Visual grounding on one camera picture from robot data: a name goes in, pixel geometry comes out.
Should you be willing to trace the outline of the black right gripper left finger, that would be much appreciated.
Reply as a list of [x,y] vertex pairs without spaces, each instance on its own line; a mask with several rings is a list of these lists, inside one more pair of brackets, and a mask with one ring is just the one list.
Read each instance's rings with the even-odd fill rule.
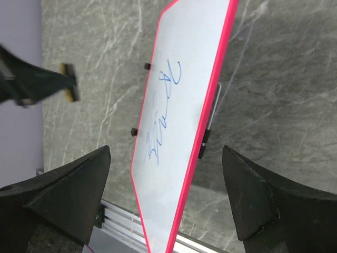
[[105,145],[1,188],[1,252],[82,252],[110,170]]

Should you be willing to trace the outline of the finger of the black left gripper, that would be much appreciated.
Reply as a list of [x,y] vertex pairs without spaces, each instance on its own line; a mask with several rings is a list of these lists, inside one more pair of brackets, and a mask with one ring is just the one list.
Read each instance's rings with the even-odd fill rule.
[[1,103],[27,107],[67,87],[67,77],[29,64],[1,46]]

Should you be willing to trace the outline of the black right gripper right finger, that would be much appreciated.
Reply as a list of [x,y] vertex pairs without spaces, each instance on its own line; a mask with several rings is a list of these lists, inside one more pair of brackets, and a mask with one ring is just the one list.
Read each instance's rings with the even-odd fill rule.
[[245,252],[336,252],[336,194],[292,181],[228,146],[222,167]]

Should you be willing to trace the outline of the yellow black bone eraser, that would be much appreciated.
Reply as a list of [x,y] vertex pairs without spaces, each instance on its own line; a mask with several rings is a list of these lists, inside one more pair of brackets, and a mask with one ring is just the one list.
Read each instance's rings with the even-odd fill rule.
[[61,63],[60,73],[67,77],[67,87],[64,89],[67,101],[78,102],[80,100],[80,92],[78,89],[75,66],[70,63]]

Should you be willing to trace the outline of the pink framed whiteboard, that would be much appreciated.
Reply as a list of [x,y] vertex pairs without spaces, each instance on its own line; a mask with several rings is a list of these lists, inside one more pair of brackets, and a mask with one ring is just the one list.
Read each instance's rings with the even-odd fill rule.
[[158,21],[131,178],[140,215],[179,230],[238,1],[173,1]]

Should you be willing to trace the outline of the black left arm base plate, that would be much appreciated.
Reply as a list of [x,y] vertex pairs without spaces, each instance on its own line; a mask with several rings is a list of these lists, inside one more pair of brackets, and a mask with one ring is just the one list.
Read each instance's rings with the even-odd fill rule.
[[94,226],[101,229],[104,220],[105,220],[105,206],[103,204],[100,204],[95,218]]

